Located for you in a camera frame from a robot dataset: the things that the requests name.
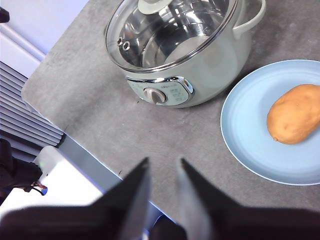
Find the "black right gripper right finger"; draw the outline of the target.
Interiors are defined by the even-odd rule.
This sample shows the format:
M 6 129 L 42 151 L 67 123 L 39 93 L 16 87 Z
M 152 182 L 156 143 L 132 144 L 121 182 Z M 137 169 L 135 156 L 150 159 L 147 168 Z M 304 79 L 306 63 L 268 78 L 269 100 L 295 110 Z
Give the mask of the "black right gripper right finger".
M 211 184 L 186 159 L 177 161 L 179 222 L 190 240 L 318 240 L 320 214 L 250 207 Z

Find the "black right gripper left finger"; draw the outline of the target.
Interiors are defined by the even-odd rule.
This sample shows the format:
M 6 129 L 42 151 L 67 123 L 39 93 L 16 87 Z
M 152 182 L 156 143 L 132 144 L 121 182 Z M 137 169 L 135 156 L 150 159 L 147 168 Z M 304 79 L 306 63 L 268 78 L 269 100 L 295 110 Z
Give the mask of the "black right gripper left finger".
M 145 157 L 118 184 L 85 206 L 35 206 L 9 212 L 2 240 L 134 240 L 145 226 L 151 192 Z

